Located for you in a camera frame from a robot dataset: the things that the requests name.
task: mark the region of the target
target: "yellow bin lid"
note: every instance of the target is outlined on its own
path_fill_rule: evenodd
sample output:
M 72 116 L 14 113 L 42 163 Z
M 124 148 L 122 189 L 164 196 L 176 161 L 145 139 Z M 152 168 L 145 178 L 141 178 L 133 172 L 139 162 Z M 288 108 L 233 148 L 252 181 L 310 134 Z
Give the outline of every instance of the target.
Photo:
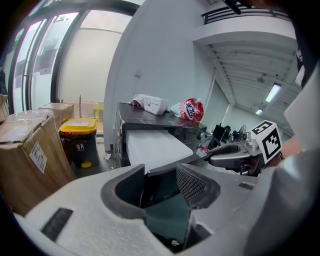
M 69 119 L 60 126 L 60 131 L 70 135 L 92 134 L 97 130 L 98 121 L 92 118 Z

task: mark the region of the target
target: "ceiling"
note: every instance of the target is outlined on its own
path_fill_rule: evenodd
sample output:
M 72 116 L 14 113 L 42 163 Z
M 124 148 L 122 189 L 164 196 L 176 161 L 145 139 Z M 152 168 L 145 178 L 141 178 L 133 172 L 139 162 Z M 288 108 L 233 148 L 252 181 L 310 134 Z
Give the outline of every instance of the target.
M 276 122 L 293 135 L 284 111 L 301 90 L 294 82 L 298 73 L 296 51 L 261 41 L 228 41 L 209 46 L 215 56 L 212 61 L 225 73 L 235 106 L 253 114 L 260 108 L 263 119 Z M 265 99 L 274 83 L 280 84 L 281 90 L 268 103 Z

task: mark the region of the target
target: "red snack bag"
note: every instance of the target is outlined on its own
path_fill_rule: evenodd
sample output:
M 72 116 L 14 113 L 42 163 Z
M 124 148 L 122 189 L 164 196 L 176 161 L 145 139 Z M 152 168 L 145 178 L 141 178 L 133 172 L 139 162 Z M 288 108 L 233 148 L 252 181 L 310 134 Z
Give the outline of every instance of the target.
M 177 118 L 200 122 L 204 117 L 204 107 L 200 101 L 190 98 L 170 107 L 170 112 Z

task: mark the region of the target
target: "black trash bin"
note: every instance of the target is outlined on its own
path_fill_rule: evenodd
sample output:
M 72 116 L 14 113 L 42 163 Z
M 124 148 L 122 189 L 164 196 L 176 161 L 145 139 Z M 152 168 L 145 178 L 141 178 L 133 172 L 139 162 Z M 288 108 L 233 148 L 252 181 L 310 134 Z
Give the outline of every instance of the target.
M 92 118 L 69 119 L 60 127 L 65 150 L 78 169 L 99 165 L 96 133 L 98 121 Z

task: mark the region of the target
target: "balcony railing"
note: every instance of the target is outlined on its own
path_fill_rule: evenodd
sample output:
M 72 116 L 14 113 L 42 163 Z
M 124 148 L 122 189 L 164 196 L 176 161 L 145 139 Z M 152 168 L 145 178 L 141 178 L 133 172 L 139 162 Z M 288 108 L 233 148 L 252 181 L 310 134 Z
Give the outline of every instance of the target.
M 286 15 L 282 11 L 259 9 L 255 7 L 247 8 L 241 4 L 238 4 L 237 7 L 241 11 L 240 15 L 235 14 L 234 11 L 227 6 L 202 14 L 201 16 L 204 19 L 204 24 L 206 25 L 212 22 L 225 20 L 229 18 L 241 17 L 241 16 L 268 16 L 268 17 L 274 17 L 274 18 L 290 21 L 288 15 Z

